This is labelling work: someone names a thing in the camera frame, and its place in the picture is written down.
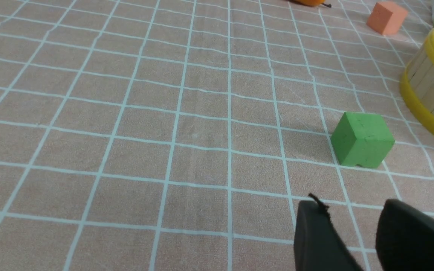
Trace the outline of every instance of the orange object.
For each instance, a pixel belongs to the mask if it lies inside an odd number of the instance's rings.
[[[377,2],[366,24],[381,35],[392,35],[398,33],[407,15],[395,2]]]
[[[324,5],[329,8],[331,7],[331,4],[324,4],[326,0],[294,0],[294,1],[301,5],[305,5],[309,7],[317,7],[319,5]]]

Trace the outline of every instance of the orange block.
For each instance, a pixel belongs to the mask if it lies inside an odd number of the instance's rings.
[[[381,35],[392,35],[398,33],[407,15],[395,2],[377,2],[366,24]]]

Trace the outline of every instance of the block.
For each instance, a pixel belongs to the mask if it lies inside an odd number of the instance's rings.
[[[366,24],[381,35],[398,33],[408,11],[395,2],[377,2]]]
[[[331,136],[339,163],[378,168],[394,145],[394,138],[376,114],[346,112]]]

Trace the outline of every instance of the green block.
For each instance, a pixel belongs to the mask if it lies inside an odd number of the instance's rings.
[[[331,143],[341,165],[378,168],[394,138],[380,115],[345,112]]]

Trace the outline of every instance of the grid pattern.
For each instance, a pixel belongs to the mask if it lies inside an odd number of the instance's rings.
[[[329,3],[0,0],[0,270],[292,270],[309,192],[380,270],[387,198],[434,217],[434,137],[398,90],[430,4],[382,37],[375,1]],[[380,168],[337,163],[344,111],[384,116]]]

